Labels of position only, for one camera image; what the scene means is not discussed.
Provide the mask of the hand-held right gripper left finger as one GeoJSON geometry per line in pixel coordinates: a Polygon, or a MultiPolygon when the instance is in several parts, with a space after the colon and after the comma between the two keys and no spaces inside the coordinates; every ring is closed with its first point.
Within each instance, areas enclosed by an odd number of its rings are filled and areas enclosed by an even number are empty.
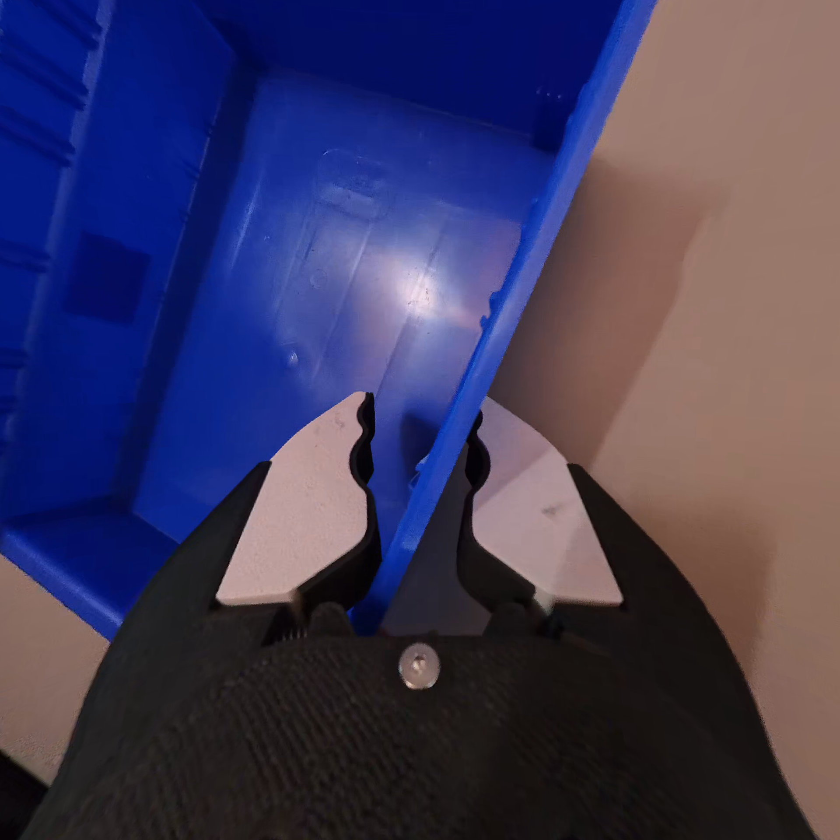
{"type": "Polygon", "coordinates": [[[382,563],[369,486],[375,399],[354,392],[296,432],[266,477],[217,589],[223,606],[287,604],[349,611],[382,563]]]}

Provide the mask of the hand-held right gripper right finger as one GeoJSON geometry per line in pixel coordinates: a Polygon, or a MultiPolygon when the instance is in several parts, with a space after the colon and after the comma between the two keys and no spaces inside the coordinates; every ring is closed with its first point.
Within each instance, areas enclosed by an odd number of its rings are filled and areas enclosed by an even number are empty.
{"type": "Polygon", "coordinates": [[[623,595],[572,477],[547,438],[486,398],[467,439],[457,576],[494,612],[518,603],[619,606],[623,595]]]}

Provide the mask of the blue plastic bin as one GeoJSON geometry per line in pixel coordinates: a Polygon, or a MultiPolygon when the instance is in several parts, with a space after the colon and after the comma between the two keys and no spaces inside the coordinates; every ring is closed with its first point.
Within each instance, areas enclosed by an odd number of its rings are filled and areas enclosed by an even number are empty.
{"type": "Polygon", "coordinates": [[[392,600],[655,2],[2,2],[2,554],[113,639],[374,394],[392,600]]]}

